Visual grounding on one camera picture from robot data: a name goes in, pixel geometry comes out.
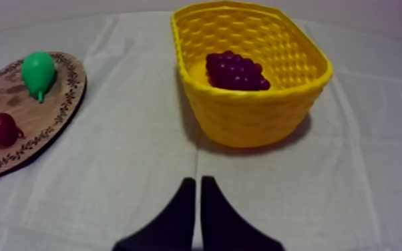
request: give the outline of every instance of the white tablecloth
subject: white tablecloth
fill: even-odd
[[[83,61],[88,90],[35,163],[0,178],[0,251],[101,251],[149,222],[183,177],[213,175],[288,251],[402,251],[402,42],[298,21],[335,77],[303,135],[244,153],[200,131],[175,73],[171,13],[0,33],[0,68],[32,51]],[[197,223],[194,246],[201,247]]]

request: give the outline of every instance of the round wooden plate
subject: round wooden plate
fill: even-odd
[[[21,77],[23,59],[0,70],[0,112],[14,117],[25,134],[8,148],[0,148],[0,175],[35,159],[49,146],[77,111],[85,93],[81,62],[62,52],[49,52],[55,60],[56,82],[43,103],[29,96]]]

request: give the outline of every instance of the grape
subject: grape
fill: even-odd
[[[209,83],[231,90],[259,91],[270,88],[262,75],[262,66],[232,51],[211,53],[206,57]]]
[[[256,70],[257,72],[259,72],[259,74],[262,73],[263,68],[262,68],[262,66],[261,66],[259,63],[256,63],[256,64],[254,65],[254,68],[255,68],[255,70]]]

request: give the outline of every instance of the plastic basket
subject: plastic basket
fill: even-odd
[[[330,61],[278,9],[237,2],[201,3],[172,16],[178,70],[196,119],[221,144],[249,148],[293,132],[330,80]],[[212,87],[206,56],[232,50],[263,66],[268,91]]]

